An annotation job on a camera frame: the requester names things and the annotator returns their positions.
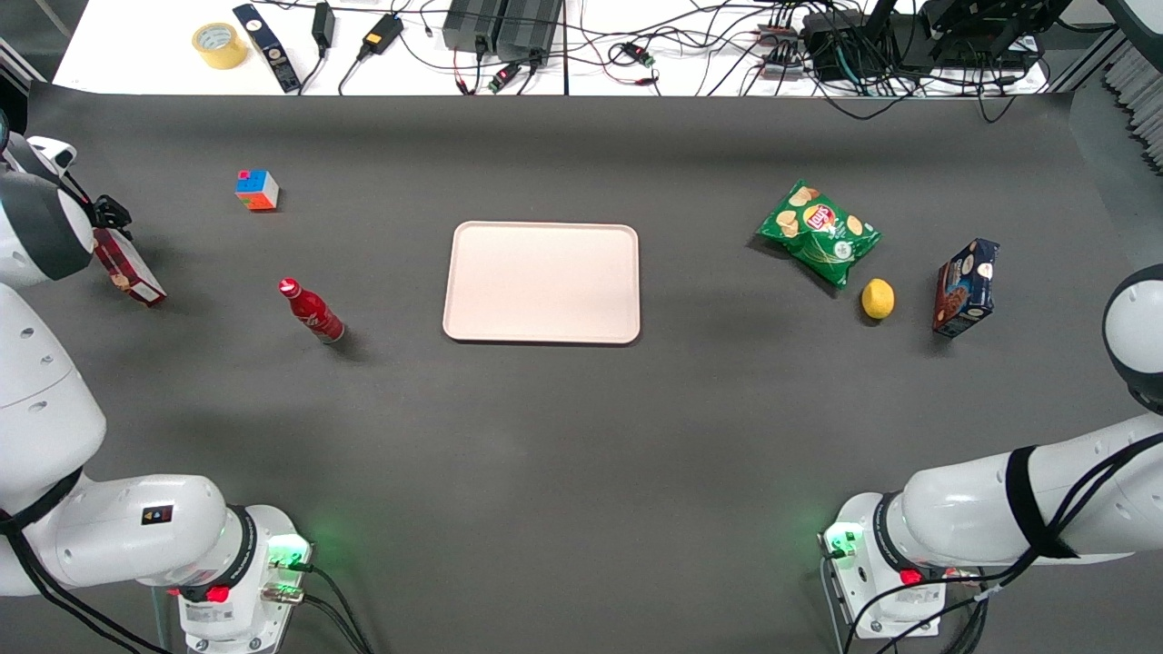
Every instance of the red bottle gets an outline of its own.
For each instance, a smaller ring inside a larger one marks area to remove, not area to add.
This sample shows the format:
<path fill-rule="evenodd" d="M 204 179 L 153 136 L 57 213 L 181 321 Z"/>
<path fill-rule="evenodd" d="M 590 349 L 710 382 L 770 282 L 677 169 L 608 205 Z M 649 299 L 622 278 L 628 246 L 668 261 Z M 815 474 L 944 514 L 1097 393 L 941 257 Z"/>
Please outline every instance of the red bottle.
<path fill-rule="evenodd" d="M 279 282 L 279 292 L 291 300 L 291 313 L 320 341 L 334 343 L 343 337 L 343 321 L 331 313 L 323 298 L 305 290 L 290 277 Z"/>

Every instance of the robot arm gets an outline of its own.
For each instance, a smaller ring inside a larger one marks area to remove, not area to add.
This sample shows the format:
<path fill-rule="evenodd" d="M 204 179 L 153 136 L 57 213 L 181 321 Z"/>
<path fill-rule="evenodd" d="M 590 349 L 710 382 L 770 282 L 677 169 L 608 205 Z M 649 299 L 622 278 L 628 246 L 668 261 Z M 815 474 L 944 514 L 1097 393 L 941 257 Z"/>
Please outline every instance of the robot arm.
<path fill-rule="evenodd" d="M 117 202 L 91 202 L 77 186 L 74 155 L 66 143 L 9 138 L 0 113 L 0 597 L 52 592 L 90 612 L 65 587 L 137 580 L 180 595 L 188 647 L 272 654 L 287 604 L 302 597 L 302 573 L 287 564 L 312 554 L 285 513 L 229 506 L 205 477 L 80 472 L 105 439 L 105 415 L 13 290 L 86 268 L 93 228 L 129 222 Z"/>
<path fill-rule="evenodd" d="M 1036 563 L 1077 564 L 1163 548 L 1163 447 L 1143 449 L 1114 472 L 1057 538 L 1047 529 L 1087 471 L 1163 434 L 1163 264 L 1115 289 L 1103 336 L 1132 397 L 1154 413 L 1056 445 L 922 470 L 900 492 L 844 504 L 821 542 L 849 621 L 862 616 L 856 635 L 935 635 L 939 620 L 926 620 L 944 605 L 944 585 L 907 587 L 948 569 L 959 576 L 962 567 L 1008 567 L 1027 550 L 1040 555 Z M 896 602 L 872 602 L 886 592 Z M 918 624 L 926 628 L 914 633 Z"/>

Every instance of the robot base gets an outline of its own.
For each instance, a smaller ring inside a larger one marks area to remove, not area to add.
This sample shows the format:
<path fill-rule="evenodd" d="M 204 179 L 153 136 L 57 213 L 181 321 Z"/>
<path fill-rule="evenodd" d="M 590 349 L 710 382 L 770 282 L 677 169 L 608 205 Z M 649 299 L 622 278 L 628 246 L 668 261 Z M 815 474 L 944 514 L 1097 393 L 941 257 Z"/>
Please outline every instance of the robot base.
<path fill-rule="evenodd" d="M 825 529 L 821 545 L 827 552 L 842 549 L 847 556 L 832 560 L 834 590 L 844 609 L 847 623 L 877 595 L 901 585 L 900 573 L 880 555 L 872 535 L 872 513 L 880 493 L 865 492 L 849 499 L 840 509 L 836 523 Z M 856 625 L 856 637 L 896 638 L 905 630 L 944 607 L 944 584 L 901 590 L 873 604 Z M 908 637 L 937 634 L 936 618 Z"/>
<path fill-rule="evenodd" d="M 257 542 L 250 568 L 224 603 L 180 600 L 181 628 L 190 652 L 207 654 L 274 654 L 283 645 L 293 603 L 264 591 L 294 593 L 302 573 L 276 568 L 276 562 L 311 561 L 311 545 L 295 532 L 291 518 L 273 506 L 248 506 Z"/>

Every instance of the yellow tape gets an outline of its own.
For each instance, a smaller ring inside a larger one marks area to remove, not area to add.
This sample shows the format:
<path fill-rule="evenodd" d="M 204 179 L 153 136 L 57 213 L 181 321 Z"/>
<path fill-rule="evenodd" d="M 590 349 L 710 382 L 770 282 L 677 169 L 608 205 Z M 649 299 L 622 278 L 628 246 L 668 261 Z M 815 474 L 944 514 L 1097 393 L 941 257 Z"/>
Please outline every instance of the yellow tape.
<path fill-rule="evenodd" d="M 191 42 L 213 69 L 233 69 L 247 58 L 247 45 L 227 23 L 204 24 L 194 31 Z"/>

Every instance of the pink tray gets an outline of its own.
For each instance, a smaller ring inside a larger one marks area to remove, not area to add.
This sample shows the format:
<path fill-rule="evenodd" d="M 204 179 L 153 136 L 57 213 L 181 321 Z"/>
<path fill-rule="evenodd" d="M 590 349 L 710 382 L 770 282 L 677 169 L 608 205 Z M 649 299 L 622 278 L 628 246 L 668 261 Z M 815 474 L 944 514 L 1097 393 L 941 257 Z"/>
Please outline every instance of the pink tray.
<path fill-rule="evenodd" d="M 628 343 L 638 329 L 634 229 L 483 221 L 456 228 L 444 297 L 449 336 Z"/>

